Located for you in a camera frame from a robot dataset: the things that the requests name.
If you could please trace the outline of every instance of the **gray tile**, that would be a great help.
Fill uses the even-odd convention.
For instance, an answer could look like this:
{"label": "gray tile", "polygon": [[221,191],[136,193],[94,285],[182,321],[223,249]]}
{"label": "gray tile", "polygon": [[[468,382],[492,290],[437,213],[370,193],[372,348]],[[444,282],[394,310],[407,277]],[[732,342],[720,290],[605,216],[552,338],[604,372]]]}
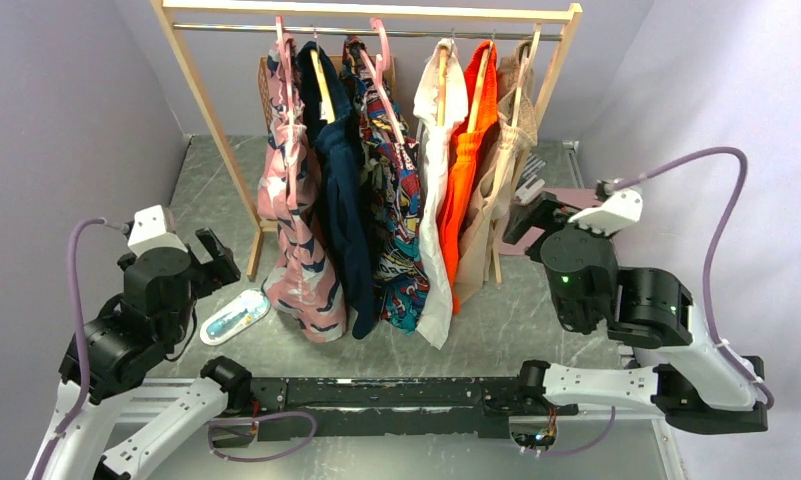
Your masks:
{"label": "gray tile", "polygon": [[[255,195],[262,175],[265,137],[231,139],[244,177]],[[573,186],[561,143],[538,147],[550,174],[550,186]],[[211,137],[191,142],[171,208],[177,232],[195,251],[202,251],[194,230],[211,227],[233,249],[245,269],[253,239],[253,225]],[[202,322],[247,288],[259,288],[279,255],[276,235],[268,234],[262,247],[257,283],[246,277],[197,305]],[[407,336],[381,323],[364,340],[345,335],[328,344],[313,344],[296,322],[271,311],[265,318],[229,342],[209,347],[199,336],[176,363],[164,363],[151,376],[194,377],[217,355],[241,362],[257,376],[492,376],[515,375],[524,360],[541,359],[569,366],[608,368],[618,365],[616,346],[603,335],[566,334],[556,320],[550,291],[541,266],[525,258],[503,257],[503,285],[488,283],[454,316],[450,336],[441,350],[420,335]]]}

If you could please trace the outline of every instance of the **metal rod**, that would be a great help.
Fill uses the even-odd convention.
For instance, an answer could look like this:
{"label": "metal rod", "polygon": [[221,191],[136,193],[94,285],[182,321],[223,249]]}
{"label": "metal rod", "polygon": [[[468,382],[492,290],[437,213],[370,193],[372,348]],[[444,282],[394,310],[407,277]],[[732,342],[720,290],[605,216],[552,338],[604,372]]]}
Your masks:
{"label": "metal rod", "polygon": [[[275,33],[276,26],[270,25],[225,25],[215,23],[174,23],[175,30],[195,30],[201,32],[262,32],[262,33]],[[329,27],[285,27],[288,33],[303,33],[312,35],[317,31],[320,35],[356,35],[360,37],[376,36],[376,30],[370,29],[357,29],[357,28],[329,28]],[[406,37],[406,38],[423,38],[423,37],[436,37],[436,38],[491,38],[491,32],[407,32],[403,30],[388,30],[385,33],[389,37]],[[497,32],[498,40],[529,40],[532,39],[532,33],[501,33]],[[559,34],[544,34],[541,35],[540,41],[542,42],[559,42],[562,41],[562,35]]]}

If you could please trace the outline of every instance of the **wooden clothing rack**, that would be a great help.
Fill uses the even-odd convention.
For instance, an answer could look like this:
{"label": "wooden clothing rack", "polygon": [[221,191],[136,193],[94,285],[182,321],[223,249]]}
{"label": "wooden clothing rack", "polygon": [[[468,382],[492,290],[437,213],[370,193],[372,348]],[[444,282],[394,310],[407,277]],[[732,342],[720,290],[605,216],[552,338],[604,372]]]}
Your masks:
{"label": "wooden clothing rack", "polygon": [[[346,17],[346,18],[417,18],[421,20],[449,21],[449,25],[462,20],[474,20],[480,22],[509,22],[522,25],[532,25],[533,28],[541,27],[545,24],[561,25],[558,35],[542,35],[542,41],[556,41],[558,45],[553,52],[547,72],[541,84],[541,90],[535,103],[535,115],[539,126],[550,103],[553,95],[553,88],[562,71],[562,65],[568,56],[568,49],[576,34],[577,27],[582,16],[582,7],[578,3],[572,3],[568,10],[507,10],[489,8],[459,8],[459,7],[421,7],[407,5],[356,5],[341,3],[296,3],[296,2],[265,2],[250,0],[151,0],[153,11],[158,18],[162,31],[173,49],[173,54],[179,62],[188,87],[200,107],[200,113],[206,125],[209,127],[221,158],[226,165],[229,175],[232,177],[238,196],[247,210],[247,214],[253,221],[256,233],[253,238],[250,258],[247,263],[247,277],[254,280],[259,266],[259,256],[261,254],[262,236],[264,232],[276,232],[276,222],[266,222],[262,220],[256,210],[256,197],[250,193],[244,181],[244,175],[235,159],[235,152],[229,143],[220,118],[217,116],[214,104],[209,93],[200,77],[197,65],[191,56],[182,31],[233,31],[233,32],[275,32],[275,26],[262,25],[230,25],[230,24],[209,24],[209,23],[177,23],[174,15],[179,12],[193,13],[224,13],[224,14],[264,14],[291,16],[326,16],[326,17]],[[340,28],[290,28],[286,31],[291,33],[311,33],[316,31],[321,35],[341,35],[355,34],[367,35],[375,34],[369,30],[351,30]],[[496,38],[501,39],[523,39],[532,38],[532,31],[526,34],[515,33],[496,33]],[[394,32],[387,31],[389,36],[396,37],[450,37],[456,38],[491,38],[491,32]],[[512,184],[514,193],[517,186],[517,177],[523,171],[529,152],[526,152],[518,159],[515,166],[515,180]],[[500,281],[499,255],[494,253],[495,273]]]}

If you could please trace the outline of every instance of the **shirt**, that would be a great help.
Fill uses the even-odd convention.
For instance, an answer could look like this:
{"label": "shirt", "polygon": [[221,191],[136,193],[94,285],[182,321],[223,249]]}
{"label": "shirt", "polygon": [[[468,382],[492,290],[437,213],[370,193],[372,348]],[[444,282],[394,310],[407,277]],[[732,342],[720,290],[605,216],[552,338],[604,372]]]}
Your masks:
{"label": "shirt", "polygon": [[[298,320],[309,340],[327,342],[344,333],[347,311],[341,281],[324,250],[313,209],[321,173],[302,124],[299,75],[291,65],[294,40],[286,35],[283,43],[288,50],[287,61],[274,44],[267,70],[260,72],[266,75],[271,92],[273,120],[257,208],[262,218],[278,222],[279,243],[279,257],[262,283],[262,291],[274,308]],[[294,82],[293,112],[287,108],[286,71],[291,72]]]}
{"label": "shirt", "polygon": [[[471,64],[465,70],[465,84],[468,91],[468,103],[473,102],[476,89],[477,73],[479,73],[482,56],[491,46],[491,54],[486,65],[483,77],[482,97],[480,98],[477,125],[474,131],[469,132],[468,120],[465,120],[453,133],[453,148],[456,160],[450,166],[447,174],[447,194],[444,207],[438,217],[438,235],[441,242],[441,251],[444,255],[444,265],[447,268],[447,278],[450,287],[456,281],[459,270],[459,231],[465,219],[465,211],[471,197],[471,189],[476,174],[478,154],[489,128],[497,122],[497,47],[494,43],[485,41],[480,44]],[[453,313],[459,313],[459,300],[453,292]]]}
{"label": "shirt", "polygon": [[[508,213],[515,161],[523,151],[536,144],[538,125],[533,104],[526,92],[532,86],[532,73],[525,73],[518,111],[515,111],[518,75],[513,65],[519,64],[519,45],[515,55],[506,57],[498,69],[498,89],[505,92],[498,102],[500,133],[497,145],[492,148],[481,165],[482,175],[474,190],[465,218],[467,229],[459,239],[459,270],[454,290],[464,302],[482,288],[485,271],[489,267],[489,252],[494,241],[491,223]],[[514,75],[503,75],[504,67]],[[513,128],[512,118],[518,116]]]}
{"label": "shirt", "polygon": [[408,127],[393,101],[382,104],[362,55],[367,55],[364,43],[348,37],[342,81],[359,115],[359,137],[367,159],[362,204],[377,310],[379,318],[411,334],[429,292],[418,245],[422,210],[415,167],[418,145],[411,138],[394,138],[385,108],[394,109],[404,137]]}
{"label": "shirt", "polygon": [[[322,98],[311,52],[319,50],[335,121],[323,118]],[[301,92],[305,112],[306,133],[314,146],[322,167],[323,188],[318,196],[316,211],[324,232],[330,256],[335,265],[347,301],[348,325],[353,337],[364,338],[375,325],[374,281],[367,252],[365,230],[360,218],[359,168],[364,153],[353,107],[347,98],[335,67],[315,42],[303,46],[297,55],[300,68]]]}
{"label": "shirt", "polygon": [[[447,57],[444,125],[439,126],[436,125],[436,117],[438,53],[441,47],[450,49],[450,54]],[[436,219],[447,192],[450,136],[467,115],[468,94],[458,51],[452,41],[444,39],[438,42],[435,53],[427,60],[415,93],[415,116],[424,128],[424,151],[420,163],[421,189],[425,198],[420,228],[421,262],[430,280],[430,290],[417,331],[436,348],[441,348],[447,340],[450,318],[453,316],[453,295],[438,241]]]}

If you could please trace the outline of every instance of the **wall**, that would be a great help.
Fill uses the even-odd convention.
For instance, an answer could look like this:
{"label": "wall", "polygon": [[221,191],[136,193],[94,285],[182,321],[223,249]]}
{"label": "wall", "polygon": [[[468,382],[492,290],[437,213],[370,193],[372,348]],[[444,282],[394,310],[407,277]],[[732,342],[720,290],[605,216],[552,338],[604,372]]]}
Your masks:
{"label": "wall", "polygon": [[[26,475],[55,404],[70,230],[168,202],[184,149],[111,2],[0,2],[0,479]],[[122,286],[125,239],[103,230],[82,237],[88,318]]]}
{"label": "wall", "polygon": [[[176,112],[177,118],[188,133],[207,133],[205,123],[197,109],[194,98],[182,77],[173,53],[156,23],[149,0],[125,0],[116,2],[123,13],[129,28],[150,64],[156,71],[165,90],[168,101]],[[427,4],[440,6],[463,7],[503,7],[503,8],[535,8],[535,9],[567,9],[568,0],[502,0],[492,3],[491,0],[435,0],[424,2],[412,0],[362,0],[355,3],[376,4]],[[627,47],[638,31],[642,19],[653,0],[625,0],[606,2],[602,0],[585,0],[581,4],[585,11],[577,37],[571,46],[571,53],[557,84],[548,109],[546,121],[542,127],[542,135],[553,139],[575,139],[591,123],[606,88],[618,68],[618,64],[627,51]],[[179,15],[178,20],[201,22],[203,20],[222,23],[253,23],[273,25],[269,16],[226,16],[226,15]],[[308,27],[348,27],[368,28],[366,19],[338,19],[319,17],[290,17],[287,24]],[[430,30],[430,31],[490,31],[492,28],[500,32],[517,31],[515,26],[489,23],[457,23],[445,25],[439,21],[421,20],[387,20],[389,30]],[[260,55],[266,55],[272,42],[273,34],[263,33],[221,33],[221,32],[185,32],[187,43],[194,52],[195,60],[206,82],[211,97],[217,107],[227,133],[264,133],[265,125],[261,113],[261,102],[256,86],[256,70]],[[299,36],[298,44],[302,45],[311,36]],[[365,41],[373,45],[373,37],[365,37]],[[324,36],[319,43],[330,54],[341,54],[343,37]],[[470,60],[477,40],[460,40],[459,53],[463,64]],[[515,42],[497,42],[500,56],[511,54]],[[540,87],[553,51],[553,44],[544,44],[539,48],[536,71],[539,79],[536,92]],[[412,100],[423,71],[426,57],[432,54],[435,39],[394,39],[391,42],[392,55],[397,67],[397,97],[406,119],[414,120]]]}
{"label": "wall", "polygon": [[[723,337],[761,355],[777,404],[766,434],[680,434],[690,477],[801,478],[801,1],[656,2],[582,137],[587,180],[630,176],[733,145],[748,181],[718,247]],[[623,264],[700,273],[737,172],[732,157],[645,186],[643,220],[617,240]]]}

